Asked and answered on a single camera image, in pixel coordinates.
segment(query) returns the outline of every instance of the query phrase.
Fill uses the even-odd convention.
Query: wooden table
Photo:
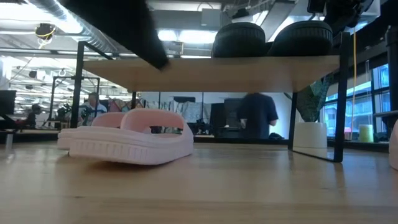
[[[0,150],[0,223],[398,223],[387,154],[342,164],[285,146],[196,144],[156,167],[68,157],[56,144]]]
[[[134,91],[296,92],[339,67],[339,56],[85,61],[84,69]]]

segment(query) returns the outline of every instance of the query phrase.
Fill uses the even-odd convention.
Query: metal pipe
[[[27,4],[31,4],[38,9],[43,10],[56,18],[55,25],[66,33],[80,34],[91,45],[97,47],[103,52],[117,52],[118,49],[106,38],[106,36],[94,28],[89,23],[80,19],[74,13],[63,7],[57,0],[24,0]],[[82,37],[72,37],[76,41],[83,40]]]

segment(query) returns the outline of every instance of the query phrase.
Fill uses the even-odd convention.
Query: man in blue shirt
[[[241,101],[237,112],[241,122],[241,137],[268,139],[269,126],[275,126],[278,114],[274,100],[261,93],[249,93]]]
[[[82,126],[90,126],[93,122],[97,98],[98,94],[92,92],[88,95],[88,101],[79,106],[79,121]],[[106,107],[98,102],[97,116],[106,112],[108,112]]]

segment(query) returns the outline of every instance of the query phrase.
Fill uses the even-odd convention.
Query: wooden shelf
[[[173,58],[163,72],[141,59],[85,61],[84,69],[132,91],[293,92],[339,67],[339,56]]]

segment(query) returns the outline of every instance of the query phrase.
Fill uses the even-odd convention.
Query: white planter
[[[296,123],[293,150],[326,157],[328,152],[326,124],[316,122]]]
[[[398,170],[398,121],[391,133],[389,152],[390,165]]]

